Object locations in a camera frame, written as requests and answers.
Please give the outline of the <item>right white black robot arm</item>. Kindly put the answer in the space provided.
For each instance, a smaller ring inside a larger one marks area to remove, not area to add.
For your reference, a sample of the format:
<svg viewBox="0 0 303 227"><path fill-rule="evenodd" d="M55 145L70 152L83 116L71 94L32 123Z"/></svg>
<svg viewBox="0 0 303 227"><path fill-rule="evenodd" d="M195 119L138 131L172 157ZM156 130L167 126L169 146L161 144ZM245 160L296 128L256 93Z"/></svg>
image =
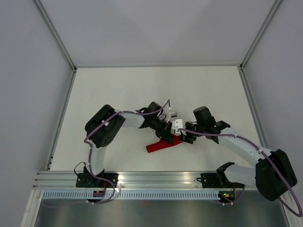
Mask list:
<svg viewBox="0 0 303 227"><path fill-rule="evenodd" d="M272 151L256 145L228 123L216 121L205 106L195 109L193 113L196 118L194 122L182 119L173 122L173 130L181 135L181 141L192 144L197 137L205 136L250 164L250 167L243 167L227 162L217 168L216 181L220 186L240 183L257 188L267 200L275 201L297 185L296 175L284 151Z"/></svg>

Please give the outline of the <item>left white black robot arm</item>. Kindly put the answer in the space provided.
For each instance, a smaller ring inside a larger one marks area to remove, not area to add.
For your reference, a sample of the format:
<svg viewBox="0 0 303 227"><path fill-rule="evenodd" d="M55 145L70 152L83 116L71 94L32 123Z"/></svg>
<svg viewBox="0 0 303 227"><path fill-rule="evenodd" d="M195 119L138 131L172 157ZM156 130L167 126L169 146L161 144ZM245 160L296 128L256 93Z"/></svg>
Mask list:
<svg viewBox="0 0 303 227"><path fill-rule="evenodd" d="M84 140L89 144L89 158L86 168L89 172L87 182L92 187L103 183L104 159L107 146L113 142L121 128L151 128L160 139L157 149L174 144L171 134L171 123L160 119L163 106L151 102L148 107L135 111L119 111L111 105L104 105L85 125L87 136Z"/></svg>

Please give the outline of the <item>red cloth napkin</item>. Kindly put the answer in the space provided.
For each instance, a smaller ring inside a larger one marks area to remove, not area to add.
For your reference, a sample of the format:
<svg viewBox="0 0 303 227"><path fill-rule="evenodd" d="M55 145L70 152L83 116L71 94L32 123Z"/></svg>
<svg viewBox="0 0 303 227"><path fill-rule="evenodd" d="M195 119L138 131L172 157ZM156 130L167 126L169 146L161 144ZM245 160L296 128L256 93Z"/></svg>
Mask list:
<svg viewBox="0 0 303 227"><path fill-rule="evenodd" d="M179 145L181 143L182 143L182 141L179 140L179 136L172 135L172 144L170 144L170 143L161 139L161 140L159 140L158 142L156 142L154 144L147 145L146 150L147 150L148 153L152 153L152 152L155 152L155 151L158 151L158 150L162 150L162 149L165 149L165 148L170 148L170 147Z"/></svg>

